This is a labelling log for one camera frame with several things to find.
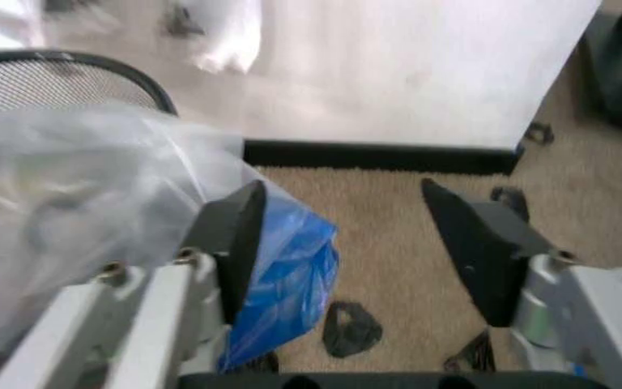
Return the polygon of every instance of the silver metal arm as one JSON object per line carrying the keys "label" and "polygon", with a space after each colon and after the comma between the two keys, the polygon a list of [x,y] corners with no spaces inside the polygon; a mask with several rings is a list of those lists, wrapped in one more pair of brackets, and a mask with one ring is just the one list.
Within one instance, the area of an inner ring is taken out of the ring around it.
{"label": "silver metal arm", "polygon": [[120,275],[109,270],[112,276],[103,272],[56,296],[2,369],[0,389],[73,387],[91,353],[114,353],[147,278],[136,267],[121,269]]}
{"label": "silver metal arm", "polygon": [[622,268],[534,257],[511,332],[530,369],[622,388]]}
{"label": "silver metal arm", "polygon": [[215,370],[227,333],[215,270],[211,256],[184,249],[155,271],[106,388],[174,387],[197,355],[190,372]]}

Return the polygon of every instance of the metal screw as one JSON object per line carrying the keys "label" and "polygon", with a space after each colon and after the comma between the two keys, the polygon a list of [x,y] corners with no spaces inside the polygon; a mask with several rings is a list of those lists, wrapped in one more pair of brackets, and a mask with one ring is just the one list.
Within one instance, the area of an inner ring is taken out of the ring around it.
{"label": "metal screw", "polygon": [[107,263],[102,267],[97,279],[107,285],[121,286],[126,282],[126,265],[119,261]]}
{"label": "metal screw", "polygon": [[573,253],[564,250],[554,250],[549,253],[549,257],[551,258],[551,266],[556,271],[580,264],[580,261]]}
{"label": "metal screw", "polygon": [[173,263],[175,265],[191,265],[198,266],[198,259],[200,258],[202,251],[196,247],[183,247],[177,253],[177,257]]}

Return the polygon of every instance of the floor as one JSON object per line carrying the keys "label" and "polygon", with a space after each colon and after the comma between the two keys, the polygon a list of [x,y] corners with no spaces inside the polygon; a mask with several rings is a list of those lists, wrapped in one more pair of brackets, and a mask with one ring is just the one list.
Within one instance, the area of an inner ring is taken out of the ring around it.
{"label": "floor", "polygon": [[[531,223],[561,248],[600,267],[622,266],[622,130],[585,108],[573,57],[537,118],[556,142],[526,145],[510,177],[332,169],[263,172],[339,226],[334,299],[359,301],[384,328],[371,350],[329,357],[322,324],[279,350],[285,371],[440,370],[484,329],[420,196],[422,177],[480,198],[496,185],[525,191]],[[518,368],[505,330],[494,332],[500,369]]]}

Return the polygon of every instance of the white wall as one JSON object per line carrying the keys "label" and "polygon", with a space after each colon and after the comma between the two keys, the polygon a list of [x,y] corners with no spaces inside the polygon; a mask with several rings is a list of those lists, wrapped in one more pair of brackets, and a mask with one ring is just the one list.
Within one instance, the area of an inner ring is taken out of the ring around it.
{"label": "white wall", "polygon": [[170,60],[139,5],[129,44],[84,48],[143,68],[182,116],[252,138],[513,149],[600,0],[262,2],[248,75]]}

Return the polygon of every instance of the black plastic piece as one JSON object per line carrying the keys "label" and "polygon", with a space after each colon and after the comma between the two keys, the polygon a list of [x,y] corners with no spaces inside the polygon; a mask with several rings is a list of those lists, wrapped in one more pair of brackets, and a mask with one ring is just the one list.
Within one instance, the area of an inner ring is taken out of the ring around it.
{"label": "black plastic piece", "polygon": [[229,324],[249,290],[265,208],[265,185],[251,182],[224,199],[206,203],[180,246],[197,247],[215,258],[224,320]]}
{"label": "black plastic piece", "polygon": [[421,189],[477,309],[489,325],[508,327],[530,258],[552,245],[504,204],[466,201],[428,178]]}
{"label": "black plastic piece", "polygon": [[527,208],[527,199],[522,190],[514,186],[497,186],[491,191],[490,198],[512,209],[525,223],[530,222],[530,211]]}
{"label": "black plastic piece", "polygon": [[[349,320],[343,323],[341,314]],[[383,336],[383,327],[358,302],[335,301],[328,308],[323,327],[326,351],[337,358],[345,358],[373,347]]]}
{"label": "black plastic piece", "polygon": [[470,341],[459,353],[443,363],[443,370],[459,373],[461,371],[496,371],[493,347],[488,331],[484,331]]}
{"label": "black plastic piece", "polygon": [[324,373],[324,374],[192,374],[181,377],[180,389],[607,389],[587,378],[551,372],[486,374]]}

